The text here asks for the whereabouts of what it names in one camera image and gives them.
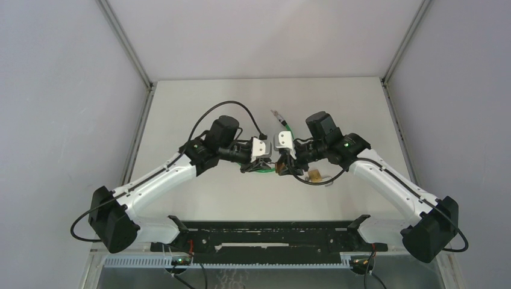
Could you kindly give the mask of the brass padlock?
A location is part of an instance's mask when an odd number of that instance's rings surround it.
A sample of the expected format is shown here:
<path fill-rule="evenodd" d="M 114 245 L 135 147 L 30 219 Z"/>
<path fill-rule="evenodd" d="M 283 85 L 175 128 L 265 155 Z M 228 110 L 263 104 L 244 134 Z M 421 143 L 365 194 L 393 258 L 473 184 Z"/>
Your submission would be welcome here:
<path fill-rule="evenodd" d="M 330 175 L 322 175 L 318 169 L 309 170 L 305 177 L 307 182 L 320 183 L 329 182 L 333 177 Z"/>
<path fill-rule="evenodd" d="M 275 163 L 274 168 L 275 168 L 275 171 L 276 171 L 276 172 L 280 172 L 280 171 L 284 170 L 284 169 L 286 168 L 285 162 L 283 162 L 283 161 L 277 161 L 277 162 Z"/>

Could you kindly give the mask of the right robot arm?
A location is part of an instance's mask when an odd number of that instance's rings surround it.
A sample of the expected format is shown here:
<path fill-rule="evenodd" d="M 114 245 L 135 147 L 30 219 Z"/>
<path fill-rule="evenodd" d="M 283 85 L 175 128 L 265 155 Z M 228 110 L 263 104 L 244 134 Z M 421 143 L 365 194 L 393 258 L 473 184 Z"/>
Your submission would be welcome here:
<path fill-rule="evenodd" d="M 274 135 L 275 150 L 280 158 L 277 172 L 292 175 L 299 182 L 299 173 L 310 163 L 327 160 L 369 184 L 401 214 L 400 219 L 365 217 L 348 234 L 349 245 L 365 250 L 371 243 L 403 247 L 417 260 L 429 263 L 442 251 L 451 252 L 449 243 L 461 237 L 463 247 L 469 243 L 459 228 L 459 205 L 451 197 L 439 199 L 388 165 L 371 145 L 356 133 L 343 134 L 330 114 L 320 111 L 306 119 L 311 138 L 295 139 L 290 131 Z"/>

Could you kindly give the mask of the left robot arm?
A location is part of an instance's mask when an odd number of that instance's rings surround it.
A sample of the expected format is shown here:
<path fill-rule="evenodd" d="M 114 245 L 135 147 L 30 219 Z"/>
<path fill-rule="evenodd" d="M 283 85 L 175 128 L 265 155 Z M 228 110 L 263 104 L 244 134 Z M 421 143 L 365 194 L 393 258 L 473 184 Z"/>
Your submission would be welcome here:
<path fill-rule="evenodd" d="M 134 243 L 164 243 L 183 250 L 188 234 L 175 216 L 144 217 L 145 207 L 180 184 L 199 177 L 221 160 L 241 165 L 247 172 L 267 168 L 271 142 L 260 135 L 237 139 L 239 122 L 220 116 L 199 136 L 187 141 L 172 158 L 141 178 L 113 190 L 102 186 L 92 196 L 88 223 L 110 253 L 119 253 Z"/>

